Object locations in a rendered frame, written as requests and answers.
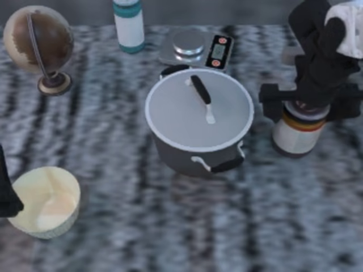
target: digital scale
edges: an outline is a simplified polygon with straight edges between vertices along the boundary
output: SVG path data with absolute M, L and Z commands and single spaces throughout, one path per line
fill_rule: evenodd
M 159 60 L 168 65 L 225 71 L 233 47 L 233 39 L 195 29 L 175 29 L 168 33 Z

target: brown globe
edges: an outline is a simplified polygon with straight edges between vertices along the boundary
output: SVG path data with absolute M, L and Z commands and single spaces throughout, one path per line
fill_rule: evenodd
M 60 69 L 73 51 L 73 35 L 66 19 L 44 6 L 27 6 L 7 21 L 3 40 L 10 58 L 21 68 L 41 72 L 31 42 L 27 15 L 31 14 L 35 38 L 47 74 Z

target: teal bottle band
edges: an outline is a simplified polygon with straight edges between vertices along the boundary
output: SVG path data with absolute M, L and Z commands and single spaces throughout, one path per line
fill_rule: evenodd
M 120 46 L 121 50 L 124 51 L 125 53 L 135 54 L 135 53 L 138 53 L 139 51 L 141 51 L 145 47 L 145 43 L 143 42 L 142 44 L 140 44 L 138 46 L 133 46 L 133 47 L 127 47 L 127 46 L 123 46 L 121 44 L 119 44 L 119 46 Z
M 137 16 L 141 11 L 141 1 L 138 1 L 132 6 L 120 6 L 113 3 L 113 13 L 121 18 L 132 18 Z

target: gray cooking pot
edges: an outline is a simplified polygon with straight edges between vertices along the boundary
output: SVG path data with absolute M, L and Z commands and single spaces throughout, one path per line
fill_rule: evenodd
M 232 77 L 177 65 L 161 73 L 145 115 L 165 164 L 186 176 L 210 177 L 243 163 L 254 105 Z

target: table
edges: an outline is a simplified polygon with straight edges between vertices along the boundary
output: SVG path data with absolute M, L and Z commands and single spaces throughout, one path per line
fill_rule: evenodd
M 245 165 L 207 181 L 159 160 L 143 115 L 169 27 L 147 27 L 145 50 L 132 56 L 118 49 L 114 26 L 74 28 L 63 70 L 75 85 L 60 97 L 41 96 L 38 77 L 16 68 L 0 45 L 0 141 L 11 178 L 57 165 L 83 189 L 78 221 L 57 239 L 5 237 L 10 227 L 0 222 L 4 271 L 22 271 L 16 263 L 25 259 L 36 272 L 363 270 L 363 117 L 328 124 L 303 159 L 280 156 L 258 92 L 262 83 L 288 87 L 295 76 L 280 62 L 283 47 L 296 44 L 289 28 L 198 28 L 236 38 L 227 73 L 256 107 Z

